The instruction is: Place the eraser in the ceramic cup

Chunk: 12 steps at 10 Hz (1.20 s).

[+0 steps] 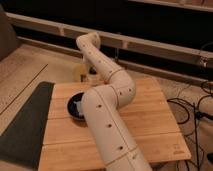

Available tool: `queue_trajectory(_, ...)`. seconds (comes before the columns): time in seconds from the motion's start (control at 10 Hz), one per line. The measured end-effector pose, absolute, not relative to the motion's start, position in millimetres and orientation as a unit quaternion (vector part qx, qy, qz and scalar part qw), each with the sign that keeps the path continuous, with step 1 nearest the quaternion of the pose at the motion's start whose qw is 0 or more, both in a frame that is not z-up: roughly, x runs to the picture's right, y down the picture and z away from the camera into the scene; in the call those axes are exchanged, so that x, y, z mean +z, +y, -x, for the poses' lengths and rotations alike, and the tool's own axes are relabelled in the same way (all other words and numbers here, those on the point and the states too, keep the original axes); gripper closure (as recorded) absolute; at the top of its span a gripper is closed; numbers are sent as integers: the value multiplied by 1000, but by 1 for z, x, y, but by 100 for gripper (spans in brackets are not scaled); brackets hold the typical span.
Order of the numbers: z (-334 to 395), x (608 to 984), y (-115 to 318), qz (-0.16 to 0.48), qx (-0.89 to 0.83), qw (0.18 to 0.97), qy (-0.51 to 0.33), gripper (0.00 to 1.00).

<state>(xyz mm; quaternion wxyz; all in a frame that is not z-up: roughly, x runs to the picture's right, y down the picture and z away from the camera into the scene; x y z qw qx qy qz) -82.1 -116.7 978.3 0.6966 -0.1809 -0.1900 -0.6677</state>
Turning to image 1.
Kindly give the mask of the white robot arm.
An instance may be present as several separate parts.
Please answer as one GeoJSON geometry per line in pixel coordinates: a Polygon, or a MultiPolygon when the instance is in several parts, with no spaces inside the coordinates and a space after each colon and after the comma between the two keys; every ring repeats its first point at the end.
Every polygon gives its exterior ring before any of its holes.
{"type": "Polygon", "coordinates": [[[91,87],[84,93],[81,104],[106,170],[152,171],[118,112],[134,99],[134,80],[100,51],[101,40],[96,32],[79,36],[76,44],[84,60],[104,80],[103,85],[91,87]]]}

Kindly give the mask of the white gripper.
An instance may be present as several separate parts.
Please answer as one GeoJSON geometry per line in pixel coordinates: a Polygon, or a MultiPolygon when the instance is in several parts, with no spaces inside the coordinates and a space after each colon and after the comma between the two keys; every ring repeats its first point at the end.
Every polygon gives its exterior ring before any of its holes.
{"type": "Polygon", "coordinates": [[[100,75],[87,61],[83,61],[74,68],[73,78],[77,82],[89,82],[90,84],[100,83],[100,75]]]}

